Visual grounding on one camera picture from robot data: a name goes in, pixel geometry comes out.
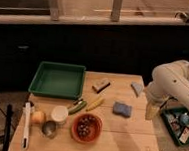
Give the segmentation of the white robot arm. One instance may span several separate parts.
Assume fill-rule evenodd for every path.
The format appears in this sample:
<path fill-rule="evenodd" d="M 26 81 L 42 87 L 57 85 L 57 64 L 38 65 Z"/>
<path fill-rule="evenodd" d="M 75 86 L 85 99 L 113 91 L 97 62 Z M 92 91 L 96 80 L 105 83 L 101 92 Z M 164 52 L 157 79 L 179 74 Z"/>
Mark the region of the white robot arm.
<path fill-rule="evenodd" d="M 189 61 L 179 60 L 154 68 L 152 81 L 145 88 L 146 120 L 152 120 L 169 97 L 189 110 Z"/>

